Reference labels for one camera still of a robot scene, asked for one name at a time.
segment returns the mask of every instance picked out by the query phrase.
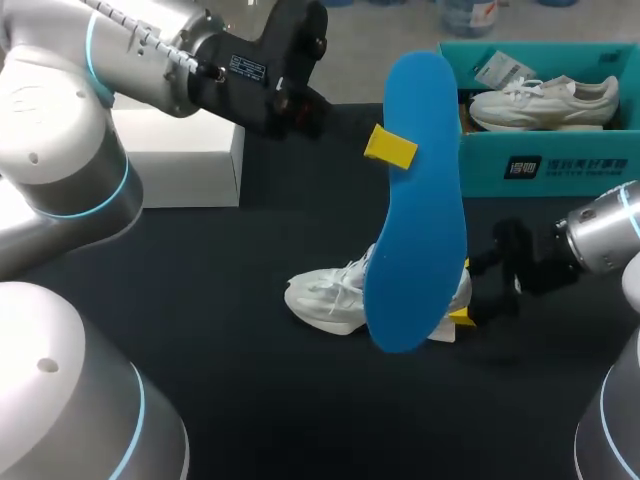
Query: yellow clip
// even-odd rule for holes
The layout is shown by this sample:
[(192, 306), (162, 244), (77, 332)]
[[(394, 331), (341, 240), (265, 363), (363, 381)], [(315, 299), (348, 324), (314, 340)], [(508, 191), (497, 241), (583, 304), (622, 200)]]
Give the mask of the yellow clip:
[(373, 129), (364, 156), (377, 158), (407, 170), (416, 155), (418, 145), (387, 132), (380, 125)]
[[(469, 259), (464, 262), (464, 267), (469, 268)], [(469, 327), (475, 327), (476, 322), (469, 318), (469, 311), (467, 308), (463, 308), (462, 310), (458, 310), (456, 312), (449, 314), (449, 319), (455, 323), (456, 325), (467, 325)]]

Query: water bottle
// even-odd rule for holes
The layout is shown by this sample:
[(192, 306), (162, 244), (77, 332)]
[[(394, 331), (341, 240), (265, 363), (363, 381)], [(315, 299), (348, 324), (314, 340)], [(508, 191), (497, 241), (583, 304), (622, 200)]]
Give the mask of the water bottle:
[(445, 28), (461, 37), (480, 37), (498, 18), (497, 0), (438, 0)]
[(327, 7), (346, 7), (353, 5), (353, 0), (322, 0), (322, 3)]
[(570, 7), (578, 0), (538, 0), (542, 5), (547, 7)]
[(389, 5), (401, 5), (406, 2), (407, 0), (369, 0), (369, 3), (373, 3), (374, 5), (382, 5), (385, 7)]

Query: blue insole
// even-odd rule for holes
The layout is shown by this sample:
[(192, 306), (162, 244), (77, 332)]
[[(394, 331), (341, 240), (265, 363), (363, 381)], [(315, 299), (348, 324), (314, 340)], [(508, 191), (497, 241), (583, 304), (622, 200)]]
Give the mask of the blue insole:
[(390, 167), (389, 211), (367, 269), (364, 304), (374, 342), (404, 352), (447, 313), (467, 255), (457, 87), (442, 56), (415, 52), (394, 65), (384, 128), (418, 151), (408, 170)]

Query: white sneaker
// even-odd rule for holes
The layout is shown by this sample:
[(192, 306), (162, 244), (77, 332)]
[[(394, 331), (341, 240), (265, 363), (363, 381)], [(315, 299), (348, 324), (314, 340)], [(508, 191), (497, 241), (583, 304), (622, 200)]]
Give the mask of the white sneaker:
[(600, 84), (558, 77), (543, 83), (520, 77), (502, 91), (477, 95), (471, 118), (489, 131), (601, 130), (618, 108), (616, 77)]
[[(366, 323), (362, 289), (364, 276), (374, 245), (364, 256), (340, 269), (316, 270), (289, 280), (284, 301), (303, 322), (335, 335), (349, 335)], [(451, 300), (449, 313), (469, 305), (471, 278), (463, 269), (458, 291)], [(455, 328), (444, 318), (429, 338), (453, 341)]]

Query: teal shoebox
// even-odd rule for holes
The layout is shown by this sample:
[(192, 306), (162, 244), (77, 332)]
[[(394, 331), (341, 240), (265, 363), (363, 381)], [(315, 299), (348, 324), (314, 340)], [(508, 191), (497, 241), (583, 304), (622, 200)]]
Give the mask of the teal shoebox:
[(543, 81), (620, 82), (620, 130), (475, 132), (462, 136), (460, 176), (465, 197), (596, 196), (640, 178), (640, 50), (616, 43), (442, 43), (459, 93), (486, 90), (475, 73), (500, 51)]

